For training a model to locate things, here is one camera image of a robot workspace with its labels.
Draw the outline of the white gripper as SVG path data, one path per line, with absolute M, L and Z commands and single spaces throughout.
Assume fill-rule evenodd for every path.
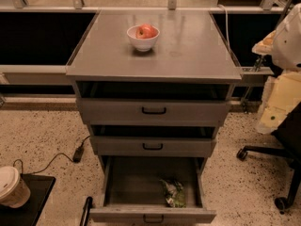
M 275 34 L 276 31 L 272 31 L 256 43 L 252 52 L 261 56 L 271 55 Z M 301 102 L 301 73 L 282 73 L 277 78 L 269 76 L 261 100 L 256 130 L 261 134 L 270 134 Z

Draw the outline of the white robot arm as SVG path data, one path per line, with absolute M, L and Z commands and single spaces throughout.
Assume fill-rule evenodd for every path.
M 297 4 L 277 28 L 256 43 L 252 52 L 270 55 L 281 75 L 269 76 L 262 93 L 256 130 L 275 131 L 301 102 L 301 4 Z

